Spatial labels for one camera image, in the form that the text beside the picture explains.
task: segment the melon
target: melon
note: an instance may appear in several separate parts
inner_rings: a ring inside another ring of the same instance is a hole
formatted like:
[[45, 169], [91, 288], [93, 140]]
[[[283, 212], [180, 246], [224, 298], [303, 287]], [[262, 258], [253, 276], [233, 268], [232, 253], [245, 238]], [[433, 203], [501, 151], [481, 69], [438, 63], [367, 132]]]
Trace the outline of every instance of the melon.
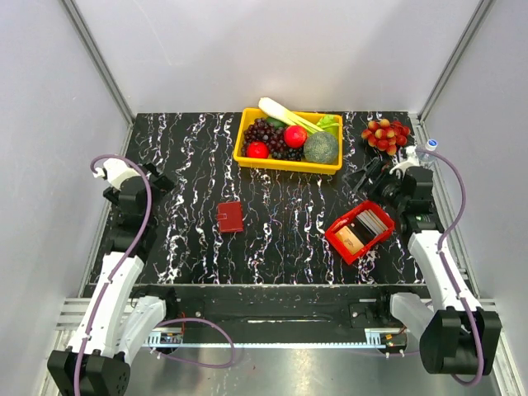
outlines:
[[339, 143], [328, 132], [316, 132], [304, 143], [304, 156], [311, 163], [334, 163], [338, 155]]

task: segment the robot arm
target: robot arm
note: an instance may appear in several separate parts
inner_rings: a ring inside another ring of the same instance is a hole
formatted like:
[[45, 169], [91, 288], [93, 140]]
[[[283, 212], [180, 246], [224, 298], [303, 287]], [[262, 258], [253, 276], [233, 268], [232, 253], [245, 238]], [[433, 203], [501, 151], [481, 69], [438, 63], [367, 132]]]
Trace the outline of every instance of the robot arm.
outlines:
[[[150, 173], [149, 185], [154, 200], [174, 187], [154, 166], [147, 164], [144, 168]], [[106, 160], [103, 168], [96, 169], [94, 177], [102, 177], [111, 184], [103, 196], [120, 213], [111, 228], [101, 274], [82, 322], [66, 351], [52, 351], [48, 359], [48, 370], [63, 396], [73, 395], [74, 366], [87, 338], [87, 327], [94, 309], [97, 314], [82, 355], [79, 384], [83, 396], [124, 394], [130, 378], [130, 365], [140, 347], [158, 323], [175, 318], [177, 313], [173, 289], [151, 288], [148, 295], [138, 300], [130, 316], [121, 322], [130, 291], [155, 240], [155, 219], [149, 219], [136, 248], [109, 280], [110, 273], [123, 258], [143, 223], [146, 186], [139, 174], [119, 159]]]
[[477, 324], [483, 348], [483, 374], [493, 366], [501, 322], [486, 312], [465, 284], [448, 247], [438, 241], [444, 232], [432, 199], [432, 171], [418, 166], [414, 148], [394, 166], [375, 158], [354, 191], [363, 190], [370, 200], [386, 204], [397, 217], [399, 233], [420, 266], [429, 289], [433, 310], [412, 293], [391, 296], [390, 312], [420, 343], [422, 363], [431, 374], [474, 375], [478, 357], [469, 318], [460, 301], [464, 298]]

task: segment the celery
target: celery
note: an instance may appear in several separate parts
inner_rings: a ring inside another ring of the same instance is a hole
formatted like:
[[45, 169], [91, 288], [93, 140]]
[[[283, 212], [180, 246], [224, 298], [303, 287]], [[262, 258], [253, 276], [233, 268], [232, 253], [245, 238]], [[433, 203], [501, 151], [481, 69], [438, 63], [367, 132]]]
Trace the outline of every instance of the celery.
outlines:
[[262, 97], [258, 102], [258, 107], [277, 120], [284, 122], [287, 125], [299, 125], [305, 128], [308, 134], [314, 134], [315, 132], [321, 132], [322, 129], [312, 124], [311, 122], [299, 117], [294, 112], [289, 111], [284, 106], [280, 105], [269, 97]]

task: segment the small red box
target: small red box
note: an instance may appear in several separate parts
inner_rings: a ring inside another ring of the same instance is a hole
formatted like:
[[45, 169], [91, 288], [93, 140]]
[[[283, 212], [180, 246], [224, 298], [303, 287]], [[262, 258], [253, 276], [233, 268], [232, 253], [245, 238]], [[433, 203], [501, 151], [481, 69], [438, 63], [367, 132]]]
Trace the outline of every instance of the small red box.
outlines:
[[240, 202], [218, 204], [216, 219], [221, 233], [239, 233], [244, 230], [242, 204]]
[[[363, 247], [359, 252], [357, 252], [356, 254], [351, 254], [345, 247], [345, 245], [337, 238], [336, 232], [342, 229], [345, 225], [350, 224], [359, 213], [365, 210], [372, 210], [375, 215], [378, 216], [378, 218], [383, 222], [383, 224], [388, 227], [388, 229], [386, 229], [383, 233], [368, 242], [365, 247]], [[377, 206], [377, 204], [375, 204], [374, 202], [366, 200], [347, 214], [341, 216], [339, 219], [334, 221], [332, 226], [327, 230], [326, 233], [324, 233], [324, 236], [332, 244], [332, 246], [336, 248], [341, 257], [343, 257], [343, 260], [345, 260], [346, 264], [350, 266], [357, 258], [367, 253], [374, 245], [387, 240], [387, 238], [389, 238], [390, 234], [392, 234], [393, 231], [394, 221], [389, 217], [389, 215], [386, 214], [384, 210]]]

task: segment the dark grapes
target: dark grapes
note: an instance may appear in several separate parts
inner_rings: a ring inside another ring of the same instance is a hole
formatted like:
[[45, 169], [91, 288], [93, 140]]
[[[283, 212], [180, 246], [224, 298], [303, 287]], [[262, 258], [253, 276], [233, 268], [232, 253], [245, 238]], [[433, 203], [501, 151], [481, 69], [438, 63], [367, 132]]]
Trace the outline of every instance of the dark grapes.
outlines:
[[288, 147], [284, 141], [285, 128], [276, 128], [264, 118], [257, 118], [255, 122], [244, 130], [242, 155], [248, 153], [248, 146], [253, 142], [263, 142], [270, 150], [271, 157], [285, 161], [301, 161], [303, 148]]

